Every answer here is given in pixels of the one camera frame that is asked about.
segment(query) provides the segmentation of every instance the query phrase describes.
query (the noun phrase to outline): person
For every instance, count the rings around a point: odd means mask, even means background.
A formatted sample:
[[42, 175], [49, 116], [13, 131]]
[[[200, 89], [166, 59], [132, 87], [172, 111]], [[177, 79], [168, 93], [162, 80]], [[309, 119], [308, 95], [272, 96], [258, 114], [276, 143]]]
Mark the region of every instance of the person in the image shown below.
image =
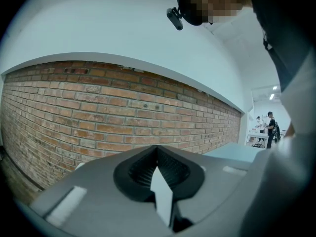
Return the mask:
[[[276, 66], [283, 92], [314, 50], [315, 31], [309, 20], [314, 0], [186, 0], [194, 22], [216, 23], [252, 7], [263, 30], [263, 45]], [[286, 137], [295, 129], [290, 124]]]
[[268, 143], [267, 143], [267, 149], [271, 148], [271, 143], [275, 135], [275, 129], [276, 129], [276, 121], [273, 117], [273, 113], [268, 112], [268, 117], [270, 118], [270, 123], [269, 123], [269, 126], [266, 127], [266, 129], [268, 130], [268, 137], [269, 137]]
[[264, 133], [265, 128], [264, 128], [263, 122], [262, 122], [262, 120], [260, 120], [260, 117], [259, 117], [259, 116], [257, 117], [257, 125], [256, 125], [256, 128], [259, 129], [259, 132], [260, 132], [260, 133]]

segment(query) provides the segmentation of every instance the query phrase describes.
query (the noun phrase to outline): brick wall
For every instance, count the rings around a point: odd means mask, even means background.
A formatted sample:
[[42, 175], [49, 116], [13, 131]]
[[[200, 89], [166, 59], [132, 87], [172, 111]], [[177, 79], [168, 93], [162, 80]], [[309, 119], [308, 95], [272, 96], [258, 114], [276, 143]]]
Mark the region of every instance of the brick wall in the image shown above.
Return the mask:
[[3, 144], [43, 187], [80, 162], [149, 144], [203, 154], [237, 142], [240, 113], [183, 83], [114, 64], [57, 62], [8, 74]]

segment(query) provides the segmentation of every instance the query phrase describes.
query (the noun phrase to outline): black shirt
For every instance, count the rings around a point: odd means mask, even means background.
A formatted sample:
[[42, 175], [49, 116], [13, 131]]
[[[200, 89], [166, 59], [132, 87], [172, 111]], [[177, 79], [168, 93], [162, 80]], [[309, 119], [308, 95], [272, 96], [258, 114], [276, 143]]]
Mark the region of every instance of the black shirt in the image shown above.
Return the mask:
[[273, 133], [273, 129], [274, 129], [275, 125], [276, 125], [276, 121], [275, 121], [274, 118], [272, 118], [272, 119], [270, 120], [269, 126], [273, 126], [273, 128], [272, 128], [272, 129], [268, 129], [268, 135], [269, 135], [269, 136]]
[[314, 0], [251, 0], [284, 91], [315, 44]]

